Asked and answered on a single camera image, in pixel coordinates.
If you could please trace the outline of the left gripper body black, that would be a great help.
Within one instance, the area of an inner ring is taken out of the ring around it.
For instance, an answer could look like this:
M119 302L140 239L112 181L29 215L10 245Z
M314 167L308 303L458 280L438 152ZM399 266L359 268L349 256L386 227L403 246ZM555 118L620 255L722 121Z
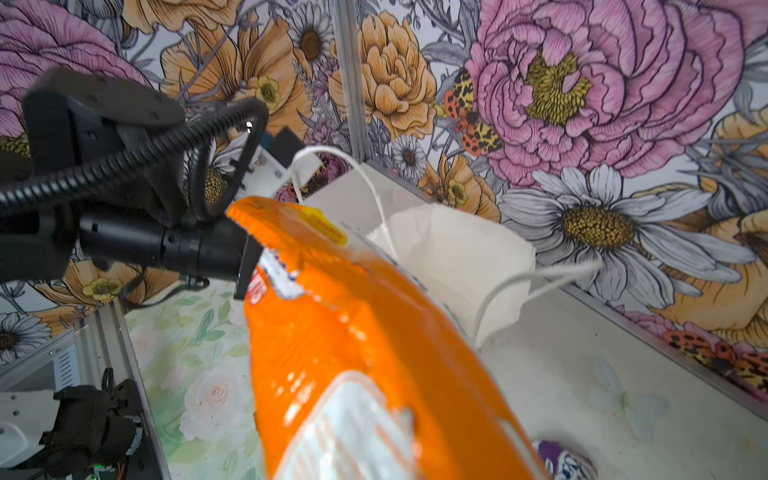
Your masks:
M176 272L193 291L212 280L235 284L242 300L263 247L244 229L223 217L208 223L184 218L164 226L137 210L94 209L80 219L83 252L106 265L120 262Z

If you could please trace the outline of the orange snack bag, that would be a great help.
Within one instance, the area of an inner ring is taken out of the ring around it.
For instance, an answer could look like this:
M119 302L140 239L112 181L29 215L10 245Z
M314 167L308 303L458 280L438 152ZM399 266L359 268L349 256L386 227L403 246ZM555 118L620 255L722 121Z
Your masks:
M451 312L314 208L252 196L262 247L244 300L271 479L543 479Z

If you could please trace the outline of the white paper bag with print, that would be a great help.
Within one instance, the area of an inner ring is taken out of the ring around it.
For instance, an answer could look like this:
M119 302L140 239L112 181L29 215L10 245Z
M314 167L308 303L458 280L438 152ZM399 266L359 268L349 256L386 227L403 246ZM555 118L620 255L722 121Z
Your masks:
M329 146L305 147L294 155L289 168L294 188L308 180L322 154L344 160L372 198L378 224L366 230L366 239L451 311L474 349L516 323L526 302L602 266L591 260L539 268L533 245L512 230L430 201Z

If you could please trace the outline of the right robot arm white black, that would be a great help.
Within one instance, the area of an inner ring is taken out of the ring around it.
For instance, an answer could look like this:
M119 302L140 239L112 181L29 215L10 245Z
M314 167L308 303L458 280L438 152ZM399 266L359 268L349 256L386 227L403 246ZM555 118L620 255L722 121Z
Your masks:
M92 385L1 394L1 468L33 478L122 473L143 443L129 400Z

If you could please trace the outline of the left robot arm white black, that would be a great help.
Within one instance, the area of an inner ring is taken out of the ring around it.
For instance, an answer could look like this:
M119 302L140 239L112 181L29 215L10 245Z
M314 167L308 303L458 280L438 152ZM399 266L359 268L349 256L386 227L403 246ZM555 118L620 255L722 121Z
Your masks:
M243 299L261 245L226 216L260 145L266 105L190 122L137 82L55 68L22 102L30 152L1 151L1 278L55 280L80 248L176 272L186 290L231 281Z

